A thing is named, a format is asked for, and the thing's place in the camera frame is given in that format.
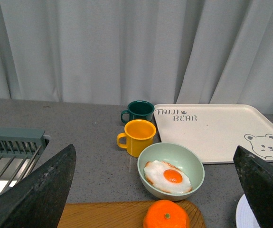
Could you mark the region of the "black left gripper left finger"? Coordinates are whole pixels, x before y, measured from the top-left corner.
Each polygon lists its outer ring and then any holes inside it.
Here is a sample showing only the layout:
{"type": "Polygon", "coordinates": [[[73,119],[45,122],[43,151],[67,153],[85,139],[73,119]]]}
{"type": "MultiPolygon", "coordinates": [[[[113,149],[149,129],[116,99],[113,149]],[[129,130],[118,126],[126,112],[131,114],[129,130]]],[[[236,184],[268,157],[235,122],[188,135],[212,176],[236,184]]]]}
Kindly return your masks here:
{"type": "Polygon", "coordinates": [[[70,144],[0,195],[0,228],[56,228],[76,164],[70,144]]]}

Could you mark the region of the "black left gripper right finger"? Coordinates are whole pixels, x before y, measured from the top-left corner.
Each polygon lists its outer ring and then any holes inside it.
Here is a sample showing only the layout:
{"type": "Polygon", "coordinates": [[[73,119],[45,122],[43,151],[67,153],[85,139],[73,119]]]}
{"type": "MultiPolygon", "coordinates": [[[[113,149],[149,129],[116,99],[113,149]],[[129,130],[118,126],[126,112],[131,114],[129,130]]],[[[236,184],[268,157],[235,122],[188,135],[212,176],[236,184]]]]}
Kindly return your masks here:
{"type": "Polygon", "coordinates": [[[233,161],[258,225],[273,228],[273,165],[242,146],[236,148],[233,161]]]}

